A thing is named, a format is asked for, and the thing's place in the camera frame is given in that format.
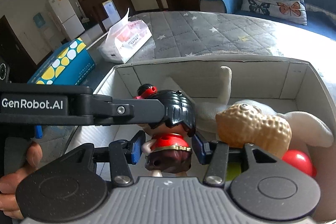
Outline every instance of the doll's red top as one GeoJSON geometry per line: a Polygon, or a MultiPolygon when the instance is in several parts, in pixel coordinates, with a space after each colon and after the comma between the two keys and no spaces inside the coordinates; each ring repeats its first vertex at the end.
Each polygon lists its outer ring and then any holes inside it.
{"type": "Polygon", "coordinates": [[[156,142],[152,145],[151,150],[168,146],[189,147],[183,136],[174,133],[166,133],[153,136],[156,142]]]}

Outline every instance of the brown peanut-shaped toy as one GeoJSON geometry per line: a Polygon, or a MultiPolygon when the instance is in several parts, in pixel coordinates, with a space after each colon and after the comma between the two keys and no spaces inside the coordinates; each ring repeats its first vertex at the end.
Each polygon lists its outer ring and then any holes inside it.
{"type": "Polygon", "coordinates": [[[292,138],[289,123],[276,115],[263,115],[252,105],[235,104],[216,115],[218,136],[230,147],[253,143],[282,158],[292,138]]]}

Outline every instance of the camera lens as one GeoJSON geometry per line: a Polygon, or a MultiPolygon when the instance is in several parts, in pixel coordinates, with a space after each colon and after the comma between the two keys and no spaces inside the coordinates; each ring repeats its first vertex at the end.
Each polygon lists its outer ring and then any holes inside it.
{"type": "Polygon", "coordinates": [[[4,80],[6,77],[6,65],[2,63],[0,65],[0,80],[4,80]]]}

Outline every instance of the red hair ribbon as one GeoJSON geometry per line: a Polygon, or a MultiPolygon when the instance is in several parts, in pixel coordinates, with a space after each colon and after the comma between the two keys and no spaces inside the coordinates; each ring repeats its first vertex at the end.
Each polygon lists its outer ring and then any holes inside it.
{"type": "Polygon", "coordinates": [[[140,96],[134,97],[135,99],[146,99],[149,95],[152,95],[157,92],[157,88],[155,86],[152,86],[149,89],[146,89],[145,92],[143,92],[140,96]]]}

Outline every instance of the refrigerator door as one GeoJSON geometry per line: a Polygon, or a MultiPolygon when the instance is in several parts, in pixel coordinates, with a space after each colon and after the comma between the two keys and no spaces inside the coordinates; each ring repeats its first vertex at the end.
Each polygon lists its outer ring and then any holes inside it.
{"type": "Polygon", "coordinates": [[[79,37],[84,31],[84,27],[80,20],[78,19],[77,15],[72,16],[66,22],[62,24],[63,30],[67,39],[74,40],[79,37]]]}
{"type": "Polygon", "coordinates": [[[76,14],[69,0],[49,0],[49,3],[61,23],[66,22],[76,14]]]}

